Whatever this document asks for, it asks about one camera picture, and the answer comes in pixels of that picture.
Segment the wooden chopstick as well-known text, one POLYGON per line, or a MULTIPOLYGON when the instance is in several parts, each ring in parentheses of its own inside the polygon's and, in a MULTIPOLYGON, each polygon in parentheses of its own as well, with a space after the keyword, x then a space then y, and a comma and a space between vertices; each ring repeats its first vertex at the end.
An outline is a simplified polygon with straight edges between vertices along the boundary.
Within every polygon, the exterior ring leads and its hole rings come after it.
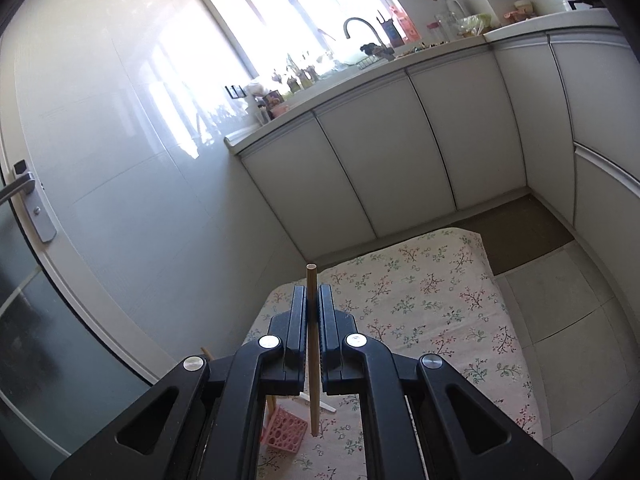
POLYGON ((306 265, 306 318, 307 318, 307 370, 308 396, 310 414, 310 434, 318 437, 320 432, 320 342, 318 327, 318 283, 317 266, 314 263, 306 265))
POLYGON ((277 399, 275 396, 266 396, 267 417, 271 419, 274 413, 277 411, 277 399))
POLYGON ((204 354, 204 356, 206 356, 206 358, 209 361, 213 361, 214 360, 214 357, 212 356, 212 354, 205 347, 201 347, 201 352, 204 354))

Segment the kitchen faucet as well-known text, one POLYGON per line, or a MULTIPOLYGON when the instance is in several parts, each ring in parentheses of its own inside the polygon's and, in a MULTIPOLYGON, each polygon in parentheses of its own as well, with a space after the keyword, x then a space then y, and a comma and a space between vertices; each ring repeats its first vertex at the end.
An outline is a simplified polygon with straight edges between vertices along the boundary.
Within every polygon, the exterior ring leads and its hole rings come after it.
POLYGON ((373 56, 393 61, 393 51, 384 44, 378 31, 363 18, 348 18, 344 21, 343 32, 352 50, 360 58, 373 56))

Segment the kitchen window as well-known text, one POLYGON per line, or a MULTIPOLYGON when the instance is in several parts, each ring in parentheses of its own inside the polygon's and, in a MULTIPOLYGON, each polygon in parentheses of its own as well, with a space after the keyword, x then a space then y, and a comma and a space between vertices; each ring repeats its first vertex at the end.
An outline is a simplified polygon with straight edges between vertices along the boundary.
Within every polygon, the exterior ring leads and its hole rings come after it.
POLYGON ((352 50, 343 24, 363 18, 384 44, 382 23, 399 0, 204 0, 241 64, 252 77, 284 78, 311 67, 320 76, 365 58, 352 50))

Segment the pink perforated utensil holder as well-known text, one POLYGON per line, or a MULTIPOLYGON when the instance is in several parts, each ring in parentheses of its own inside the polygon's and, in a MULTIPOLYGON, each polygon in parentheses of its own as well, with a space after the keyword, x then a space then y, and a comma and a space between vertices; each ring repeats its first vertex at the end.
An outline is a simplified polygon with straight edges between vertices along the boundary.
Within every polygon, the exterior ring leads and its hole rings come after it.
POLYGON ((262 428, 260 443, 278 451, 296 454, 302 446, 308 422, 278 406, 267 426, 262 428))

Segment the floral tablecloth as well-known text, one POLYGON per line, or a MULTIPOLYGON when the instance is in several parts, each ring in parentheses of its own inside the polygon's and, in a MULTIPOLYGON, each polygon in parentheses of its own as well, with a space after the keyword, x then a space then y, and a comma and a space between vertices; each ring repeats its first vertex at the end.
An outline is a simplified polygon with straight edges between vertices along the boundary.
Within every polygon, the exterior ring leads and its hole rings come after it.
MULTIPOLYGON (((480 234, 448 228, 413 237, 319 273, 334 306, 359 333, 391 352, 443 356, 537 442, 544 440, 522 345, 492 273, 480 234)), ((298 452, 264 445, 261 479, 363 479, 360 403, 325 396, 318 436, 298 452)))

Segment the brown floor mat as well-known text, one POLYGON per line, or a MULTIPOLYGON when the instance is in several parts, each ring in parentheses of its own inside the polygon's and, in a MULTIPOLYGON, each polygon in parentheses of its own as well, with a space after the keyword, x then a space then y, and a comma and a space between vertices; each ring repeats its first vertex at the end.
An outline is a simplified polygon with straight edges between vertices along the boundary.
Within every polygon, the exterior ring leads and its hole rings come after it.
POLYGON ((533 195, 526 195, 454 223, 480 234, 492 273, 503 274, 574 240, 533 195))

